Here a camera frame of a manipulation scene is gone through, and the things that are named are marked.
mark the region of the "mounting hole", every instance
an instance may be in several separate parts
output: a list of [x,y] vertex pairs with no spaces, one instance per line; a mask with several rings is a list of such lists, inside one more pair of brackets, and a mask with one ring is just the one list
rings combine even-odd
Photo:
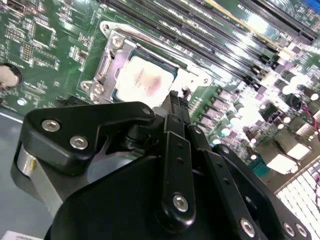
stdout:
[[299,223],[297,223],[295,226],[302,236],[304,236],[305,238],[308,236],[307,231]]
[[234,93],[235,95],[239,95],[240,90],[239,90],[239,89],[235,89],[235,90],[233,91],[233,93]]
[[145,107],[142,107],[142,111],[145,113],[145,114],[150,114],[150,110],[145,108]]
[[229,149],[226,148],[225,146],[221,147],[222,151],[224,151],[226,154],[229,154]]
[[178,161],[178,163],[180,164],[184,164],[185,161],[181,158],[181,157],[177,157],[176,160]]
[[198,127],[194,127],[194,130],[197,134],[201,134],[201,129]]
[[181,120],[179,117],[177,116],[172,116],[173,121],[175,121],[176,123],[181,123]]
[[104,25],[102,26],[102,29],[103,29],[104,31],[108,32],[109,29],[110,29],[110,27],[109,27],[108,24],[104,24]]
[[296,234],[295,234],[295,231],[294,229],[286,222],[283,223],[283,226],[284,226],[284,229],[285,231],[291,236],[291,237],[294,237]]
[[224,178],[223,181],[225,182],[225,184],[230,185],[230,181],[228,180],[228,178]]

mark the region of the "blue connector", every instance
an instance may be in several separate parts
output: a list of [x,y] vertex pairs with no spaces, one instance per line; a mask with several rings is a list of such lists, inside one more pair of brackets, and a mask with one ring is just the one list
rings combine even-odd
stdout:
[[311,8],[316,14],[320,14],[320,0],[304,0],[304,4]]

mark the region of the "capacitor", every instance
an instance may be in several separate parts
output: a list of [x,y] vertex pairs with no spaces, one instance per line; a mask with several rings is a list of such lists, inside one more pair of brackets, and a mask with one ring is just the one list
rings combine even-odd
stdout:
[[0,64],[0,88],[15,87],[22,81],[22,73],[15,65],[11,63]]
[[219,126],[219,131],[220,131],[221,137],[227,137],[230,135],[230,129],[224,124],[221,124]]
[[284,95],[292,94],[295,90],[294,86],[286,84],[284,81],[279,82],[277,87]]
[[294,75],[292,72],[286,72],[283,74],[285,80],[287,80],[291,85],[297,86],[301,84],[301,77]]
[[246,137],[249,139],[249,142],[250,142],[251,144],[255,144],[255,143],[257,142],[255,136],[252,134],[251,131],[246,130],[246,131],[244,131],[244,134],[245,134]]
[[248,153],[248,155],[249,155],[251,160],[256,160],[257,159],[257,154],[251,147],[247,146],[246,147],[246,152]]
[[283,124],[283,122],[280,119],[276,119],[273,124],[280,130],[283,129],[285,127],[285,125]]
[[242,103],[238,103],[235,106],[236,111],[240,114],[240,115],[244,115],[246,112],[246,109],[244,107],[244,105]]
[[217,144],[221,144],[221,140],[219,138],[218,135],[214,134],[210,137],[210,142],[213,144],[213,145],[217,145]]
[[296,95],[294,95],[294,94],[289,94],[288,97],[285,100],[285,103],[289,107],[291,107],[291,108],[293,108],[293,109],[295,109],[297,111],[299,111],[301,109],[302,105],[303,105],[302,100],[299,97],[297,97]]
[[286,113],[282,113],[282,115],[280,116],[281,121],[283,121],[285,124],[288,124],[291,122],[291,118],[286,114]]
[[318,93],[316,93],[315,91],[313,91],[312,89],[310,89],[310,88],[308,88],[306,86],[304,86],[302,88],[302,92],[303,92],[304,95],[306,95],[308,98],[310,98],[311,101],[315,101],[315,100],[317,100],[319,98],[319,94]]
[[230,121],[231,125],[237,125],[239,123],[239,118],[236,117],[232,112],[227,113],[227,118]]

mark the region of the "silver screw head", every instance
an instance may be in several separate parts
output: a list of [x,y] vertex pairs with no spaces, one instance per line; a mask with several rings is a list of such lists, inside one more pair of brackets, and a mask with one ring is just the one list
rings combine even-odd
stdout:
[[44,130],[51,133],[54,133],[60,129],[60,124],[57,121],[51,119],[44,120],[41,123],[41,126]]
[[113,36],[113,37],[112,37],[112,45],[113,45],[114,47],[120,48],[123,43],[124,43],[124,42],[123,42],[123,40],[122,40],[120,37],[118,37],[118,36]]
[[222,151],[224,151],[226,154],[229,154],[229,149],[225,146],[221,147]]
[[144,112],[145,114],[151,114],[150,110],[146,107],[142,107],[142,112]]
[[295,234],[295,231],[294,229],[286,222],[283,223],[283,226],[284,226],[284,229],[285,231],[291,236],[291,237],[294,237],[296,234]]
[[295,226],[302,236],[304,236],[305,238],[308,236],[307,231],[299,223],[297,223]]
[[70,139],[70,145],[74,149],[84,150],[88,147],[88,141],[83,136],[73,136]]
[[200,128],[195,127],[195,128],[194,128],[194,130],[195,130],[195,132],[196,132],[197,134],[201,134],[201,130],[200,130]]
[[180,194],[173,196],[173,205],[176,207],[176,209],[183,213],[188,211],[189,208],[188,201]]
[[245,218],[241,218],[240,219],[240,225],[242,230],[250,237],[250,238],[254,238],[256,235],[256,231],[254,226],[252,226],[252,224]]

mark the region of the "white label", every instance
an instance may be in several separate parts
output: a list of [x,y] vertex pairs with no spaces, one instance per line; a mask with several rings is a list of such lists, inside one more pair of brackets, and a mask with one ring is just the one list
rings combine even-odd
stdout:
[[7,231],[2,240],[42,240],[40,238],[24,235],[14,231]]

